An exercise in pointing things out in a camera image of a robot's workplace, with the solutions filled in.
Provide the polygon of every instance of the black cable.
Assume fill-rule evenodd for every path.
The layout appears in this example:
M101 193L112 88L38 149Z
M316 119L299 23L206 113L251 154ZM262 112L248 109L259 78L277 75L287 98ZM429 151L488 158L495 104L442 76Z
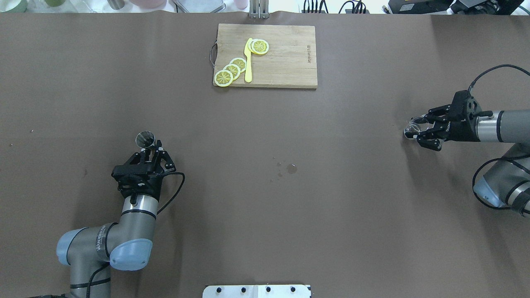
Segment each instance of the black cable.
M94 276L96 276L96 274L98 274L101 270L107 268L109 264L110 263L103 264L103 266L101 266L99 269L94 271L94 273L92 273L89 279L89 285L86 287L86 298L90 298L90 287L92 286L92 281L94 280Z
M347 3L351 3L351 11L353 12L354 8L355 8L355 3L353 1L346 1L344 2L344 4L340 7L339 9L339 13L342 12L342 9L344 8L344 6L347 4Z
M328 5L326 4L326 0L322 0L322 1L320 1L319 13L322 13L322 5L324 5L324 7L326 8L326 13L330 13L330 12L328 11Z
M515 68L519 71L522 71L524 72L525 74L527 75L530 75L530 72L525 70L524 68L521 68L519 66L515 66L515 65L512 65L512 64L501 64L501 65L497 65L495 67L492 67L490 69L488 69L487 71L481 73L478 77L476 77L473 82L471 82L471 84L469 85L469 88L467 88L467 91L471 93L471 90L473 90L473 87L475 86L475 83L485 74L487 74L488 72L494 70L494 69L497 69L497 68L501 68L501 67L511 67L511 68Z
M175 197L179 194L180 190L182 189L182 186L184 185L184 181L186 180L186 176L184 175L184 173L181 173L181 172L168 173L168 174L165 174L164 177L169 176L169 175L180 175L182 176L182 181L180 182L179 188L176 190L175 194L171 197L171 199L169 199L169 201L167 201L167 203L165 203L165 205L162 208L160 208L158 212L156 212L157 215L160 212L162 212L175 199Z
M344 2L344 4L339 9L339 13L342 12L342 9L348 3L351 3L351 13L366 13L366 4L364 4L362 0L349 0Z
M520 160L520 159L525 159L525 158L528 158L530 157L530 154L528 155L523 155L523 156L518 156L518 157L498 157L496 159L490 159L488 161L486 161L485 163L483 163L476 171L475 171L475 174L473 175L473 180L471 182L471 189L473 189L475 187L475 181L476 181L476 176L479 175L480 171L482 169L484 169L484 167L492 162L495 162L495 161L514 161L514 160ZM484 202L480 197L479 195L477 195L477 193L475 192L475 190L473 189L473 194L475 195L475 198L477 200L479 200L480 203L482 203L482 205L486 206L487 208L491 208L491 209L495 209L495 210L508 210L508 209L511 209L510 207L495 207L495 206L491 206L490 204ZM526 211L526 210L523 210L524 213L527 213L527 214L530 214L530 212Z

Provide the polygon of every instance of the silver arm segment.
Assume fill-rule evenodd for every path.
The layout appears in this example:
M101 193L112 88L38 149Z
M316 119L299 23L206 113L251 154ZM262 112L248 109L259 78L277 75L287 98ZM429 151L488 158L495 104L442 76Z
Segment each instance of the silver arm segment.
M151 254L158 201L138 195L135 205L125 199L119 224L82 229L70 241L66 260L70 269L70 298L86 298L91 275L107 263L118 270L140 270ZM110 298L110 267L95 274L90 297Z
M493 207L510 207L523 214L530 214L530 146L515 144L502 160L474 185L473 191Z
M494 111L479 117L476 134L481 142L530 144L530 110Z

